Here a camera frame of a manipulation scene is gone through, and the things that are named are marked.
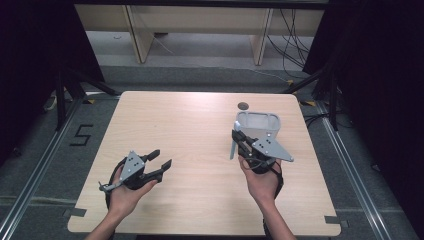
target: plastic container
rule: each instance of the plastic container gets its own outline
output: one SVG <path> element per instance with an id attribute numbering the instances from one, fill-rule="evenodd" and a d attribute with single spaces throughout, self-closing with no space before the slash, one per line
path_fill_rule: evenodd
<path id="1" fill-rule="evenodd" d="M 280 118 L 273 113 L 241 111 L 236 120 L 240 123 L 240 130 L 251 138 L 261 138 L 268 134 L 275 138 L 280 130 Z"/>

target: forearm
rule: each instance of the forearm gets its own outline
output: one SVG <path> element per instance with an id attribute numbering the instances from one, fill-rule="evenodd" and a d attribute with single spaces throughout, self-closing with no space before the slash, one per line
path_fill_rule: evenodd
<path id="1" fill-rule="evenodd" d="M 103 221 L 85 239 L 107 240 L 113 234 L 121 221 L 122 218 L 108 213 Z"/>
<path id="2" fill-rule="evenodd" d="M 296 239 L 273 201 L 258 202 L 258 205 L 274 240 Z"/>

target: hand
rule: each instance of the hand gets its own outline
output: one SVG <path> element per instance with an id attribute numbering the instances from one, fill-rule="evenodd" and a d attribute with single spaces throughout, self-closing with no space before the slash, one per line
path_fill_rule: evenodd
<path id="1" fill-rule="evenodd" d="M 116 171 L 113 183 L 117 183 L 119 181 L 122 169 L 123 166 Z M 157 180 L 150 181 L 137 190 L 131 190 L 126 186 L 115 188 L 110 196 L 109 213 L 121 220 L 124 219 L 132 213 L 132 211 L 134 211 L 140 198 L 148 193 L 156 183 Z"/>
<path id="2" fill-rule="evenodd" d="M 240 162 L 240 168 L 246 175 L 247 187 L 253 199 L 255 199 L 258 204 L 264 201 L 273 202 L 275 197 L 275 191 L 278 185 L 278 179 L 275 173 L 268 171 L 264 174 L 256 174 L 252 170 L 246 169 L 244 167 L 243 164 L 246 164 L 246 160 L 242 156 L 239 156 L 238 159 Z M 272 166 L 274 170 L 279 173 L 281 172 L 280 164 L 281 160 L 277 159 L 276 164 Z"/>

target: wooden tabletop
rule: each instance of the wooden tabletop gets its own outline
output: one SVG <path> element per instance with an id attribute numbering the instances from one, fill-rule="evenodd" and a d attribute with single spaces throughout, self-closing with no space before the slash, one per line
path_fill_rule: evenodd
<path id="1" fill-rule="evenodd" d="M 116 229 L 122 233 L 263 235 L 262 215 L 249 195 L 238 160 L 230 160 L 231 129 L 245 102 L 249 111 L 281 119 L 276 137 L 294 157 L 282 162 L 277 207 L 295 235 L 336 236 L 339 224 L 298 102 L 293 95 L 199 92 L 125 92 L 112 116 L 76 208 L 72 232 L 90 232 L 106 215 L 104 193 L 116 164 L 134 150 L 160 149 L 145 172 L 172 159 L 163 182 L 145 195 Z"/>

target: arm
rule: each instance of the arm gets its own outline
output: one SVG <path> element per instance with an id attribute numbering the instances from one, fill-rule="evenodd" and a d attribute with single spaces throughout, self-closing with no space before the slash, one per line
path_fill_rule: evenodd
<path id="1" fill-rule="evenodd" d="M 240 167 L 246 175 L 249 193 L 258 204 L 272 238 L 275 240 L 296 239 L 275 206 L 274 194 L 278 184 L 275 174 L 272 172 L 256 174 L 243 166 L 245 161 L 243 157 L 239 156 L 239 161 Z M 274 164 L 273 168 L 281 172 L 279 165 Z"/>
<path id="2" fill-rule="evenodd" d="M 116 171 L 113 183 L 119 181 L 121 172 L 122 167 Z M 109 239 L 121 221 L 134 211 L 140 198 L 148 193 L 156 183 L 156 180 L 150 181 L 142 188 L 135 191 L 130 190 L 125 186 L 115 188 L 110 196 L 108 213 L 103 221 L 100 222 L 100 224 L 85 239 Z"/>

